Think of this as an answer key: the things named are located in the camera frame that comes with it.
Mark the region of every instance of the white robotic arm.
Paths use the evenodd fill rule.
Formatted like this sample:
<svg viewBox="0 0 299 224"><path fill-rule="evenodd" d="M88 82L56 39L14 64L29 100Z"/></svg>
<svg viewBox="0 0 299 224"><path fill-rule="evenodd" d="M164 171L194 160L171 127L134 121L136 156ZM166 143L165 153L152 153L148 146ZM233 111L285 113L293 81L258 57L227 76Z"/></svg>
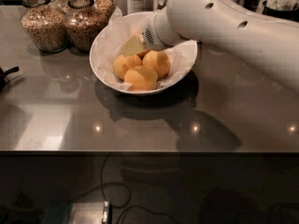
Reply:
<svg viewBox="0 0 299 224"><path fill-rule="evenodd" d="M150 49L186 39L224 49L299 93L299 22L249 11L232 0L168 0L149 18Z"/></svg>

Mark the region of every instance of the bread roll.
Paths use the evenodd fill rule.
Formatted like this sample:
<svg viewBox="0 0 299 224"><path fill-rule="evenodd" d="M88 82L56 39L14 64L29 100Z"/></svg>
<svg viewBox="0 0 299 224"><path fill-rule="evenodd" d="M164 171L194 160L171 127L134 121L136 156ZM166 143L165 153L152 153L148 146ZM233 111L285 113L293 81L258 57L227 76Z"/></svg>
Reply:
<svg viewBox="0 0 299 224"><path fill-rule="evenodd" d="M119 55L113 62L113 73L116 77L124 79L125 73L136 65L141 65L142 60L137 55L123 56Z"/></svg>
<svg viewBox="0 0 299 224"><path fill-rule="evenodd" d="M151 50L144 56L142 63L155 69L159 78L165 77L170 70L170 60L164 51Z"/></svg>
<svg viewBox="0 0 299 224"><path fill-rule="evenodd" d="M124 75L124 82L132 84L129 91L153 91L157 89L158 73L147 66L137 65Z"/></svg>

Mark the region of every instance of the countertop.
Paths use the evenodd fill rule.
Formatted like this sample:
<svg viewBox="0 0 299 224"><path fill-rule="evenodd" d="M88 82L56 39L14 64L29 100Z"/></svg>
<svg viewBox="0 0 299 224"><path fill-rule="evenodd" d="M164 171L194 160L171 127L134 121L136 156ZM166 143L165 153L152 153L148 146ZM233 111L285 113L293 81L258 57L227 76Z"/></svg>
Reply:
<svg viewBox="0 0 299 224"><path fill-rule="evenodd" d="M233 55L198 44L192 71L162 93L113 91L89 54L42 53L21 28L24 7L0 6L2 151L297 152L299 95Z"/></svg>

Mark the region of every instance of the jar of nuts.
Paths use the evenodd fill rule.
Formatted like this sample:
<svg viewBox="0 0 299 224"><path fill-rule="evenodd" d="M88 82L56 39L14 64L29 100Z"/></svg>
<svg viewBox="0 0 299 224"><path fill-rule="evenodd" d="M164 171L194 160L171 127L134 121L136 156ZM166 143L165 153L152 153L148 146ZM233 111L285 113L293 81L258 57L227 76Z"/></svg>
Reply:
<svg viewBox="0 0 299 224"><path fill-rule="evenodd" d="M51 8L50 0L23 0L27 7L21 17L21 26L36 47L43 52L65 49L68 37L64 28L64 15Z"/></svg>
<svg viewBox="0 0 299 224"><path fill-rule="evenodd" d="M94 39L107 25L104 13L94 6L94 0L69 0L64 26L78 50L89 52Z"/></svg>

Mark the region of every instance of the bowl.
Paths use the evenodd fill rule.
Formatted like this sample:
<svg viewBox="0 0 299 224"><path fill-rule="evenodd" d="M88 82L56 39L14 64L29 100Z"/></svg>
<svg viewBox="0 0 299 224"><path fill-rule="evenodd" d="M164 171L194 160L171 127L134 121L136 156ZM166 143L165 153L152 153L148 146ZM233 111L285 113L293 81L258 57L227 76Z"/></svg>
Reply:
<svg viewBox="0 0 299 224"><path fill-rule="evenodd" d="M138 12L122 16L115 11L99 35L94 39L90 51L90 64L96 77L113 90L132 95L150 95L165 91L177 84L192 69L197 56L197 42L185 41L171 49L166 49L171 68L169 74L158 81L158 88L154 91L128 91L129 85L113 74L114 59L121 54L121 46L137 31L141 31L142 23L153 12Z"/></svg>

